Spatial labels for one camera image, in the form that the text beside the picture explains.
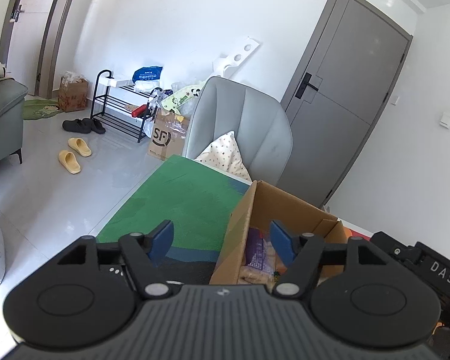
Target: floor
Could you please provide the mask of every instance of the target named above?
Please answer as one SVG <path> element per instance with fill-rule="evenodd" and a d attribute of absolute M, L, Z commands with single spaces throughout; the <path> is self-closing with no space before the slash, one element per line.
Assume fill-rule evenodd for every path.
<path fill-rule="evenodd" d="M 13 346 L 2 316 L 6 294 L 49 258 L 82 235 L 96 236 L 121 205 L 161 164 L 147 155 L 148 139 L 136 140 L 108 128 L 104 135 L 69 133 L 64 120 L 89 111 L 24 122 L 23 164 L 17 155 L 0 161 L 0 228 L 7 271 L 0 285 L 0 358 Z M 58 161 L 70 137 L 92 150 L 77 160 L 72 175 Z"/>

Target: slipper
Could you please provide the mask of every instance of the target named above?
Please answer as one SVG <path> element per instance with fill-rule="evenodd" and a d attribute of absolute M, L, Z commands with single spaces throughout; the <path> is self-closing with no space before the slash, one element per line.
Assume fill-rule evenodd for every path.
<path fill-rule="evenodd" d="M 88 157 L 92 155 L 92 151 L 82 138 L 70 138 L 68 140 L 68 145 L 73 149 L 79 152 L 82 157 Z"/>
<path fill-rule="evenodd" d="M 75 174 L 81 171 L 80 165 L 75 158 L 75 154 L 68 150 L 62 150 L 58 153 L 58 160 L 70 173 Z"/>
<path fill-rule="evenodd" d="M 84 123 L 84 120 L 75 119 L 75 120 L 64 120 L 62 123 L 62 127 L 65 131 L 70 132 L 80 132 L 82 134 L 88 134 L 92 130 L 92 126 Z"/>
<path fill-rule="evenodd" d="M 90 119 L 89 117 L 85 117 L 83 119 L 83 123 L 90 126 L 91 130 L 97 134 L 104 134 L 106 132 L 105 128 L 102 126 L 102 123 L 95 118 Z"/>

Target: white patterned pillow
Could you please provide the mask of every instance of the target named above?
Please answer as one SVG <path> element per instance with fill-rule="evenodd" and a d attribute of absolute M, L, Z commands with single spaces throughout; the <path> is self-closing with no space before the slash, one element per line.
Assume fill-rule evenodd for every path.
<path fill-rule="evenodd" d="M 242 179 L 252 181 L 247 169 L 243 165 L 239 146 L 236 144 L 235 133 L 228 132 L 214 140 L 202 151 L 196 161 L 207 164 L 210 167 L 222 169 Z"/>

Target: green rug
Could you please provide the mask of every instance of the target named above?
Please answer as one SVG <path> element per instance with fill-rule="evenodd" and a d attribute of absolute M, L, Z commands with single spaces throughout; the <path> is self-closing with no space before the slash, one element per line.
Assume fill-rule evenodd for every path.
<path fill-rule="evenodd" d="M 23 106 L 23 120 L 37 120 L 62 113 L 55 100 L 27 100 Z"/>
<path fill-rule="evenodd" d="M 173 247 L 218 255 L 230 214 L 247 189 L 240 181 L 173 155 L 127 200 L 97 239 L 116 242 L 132 231 L 146 234 L 171 219 Z"/>

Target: black metal shoe rack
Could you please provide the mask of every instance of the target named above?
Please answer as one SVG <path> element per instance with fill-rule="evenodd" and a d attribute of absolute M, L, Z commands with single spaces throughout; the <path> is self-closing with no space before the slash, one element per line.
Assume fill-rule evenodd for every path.
<path fill-rule="evenodd" d="M 151 93 L 153 93 L 155 89 L 153 91 L 151 91 L 151 93 L 141 93 L 141 92 L 135 92 L 133 85 L 127 85 L 127 86 L 120 87 L 120 89 L 135 93 L 136 95 L 145 97 L 147 99 L 147 110 L 141 116 L 139 116 L 139 118 L 142 119 L 142 126 L 140 128 L 138 128 L 134 124 L 126 122 L 125 120 L 122 120 L 119 117 L 116 117 L 107 112 L 107 107 L 110 107 L 111 109 L 125 112 L 126 114 L 129 114 L 131 117 L 132 112 L 129 111 L 128 109 L 126 109 L 125 106 L 126 105 L 134 105 L 134 104 L 128 103 L 124 100 L 121 100 L 119 98 L 111 96 L 110 95 L 110 86 L 106 87 L 105 94 L 97 96 L 98 80 L 100 79 L 100 76 L 104 73 L 108 73 L 107 78 L 109 78 L 109 79 L 113 78 L 112 72 L 110 70 L 102 70 L 100 73 L 98 73 L 97 81 L 95 83 L 94 99 L 91 102 L 90 119 L 96 118 L 108 126 L 116 128 L 117 130 L 124 132 L 125 134 L 128 134 L 134 138 L 137 138 L 137 142 L 140 143 L 140 141 L 143 138 L 145 138 L 145 133 L 143 131 L 143 125 L 145 124 L 145 120 L 148 120 L 150 118 L 152 120 L 154 120 L 155 115 L 157 113 L 158 107 L 155 107 L 155 109 L 150 109 L 150 97 L 151 97 Z M 102 103 L 102 110 L 100 112 L 96 112 L 94 114 L 96 100 L 99 100 Z"/>

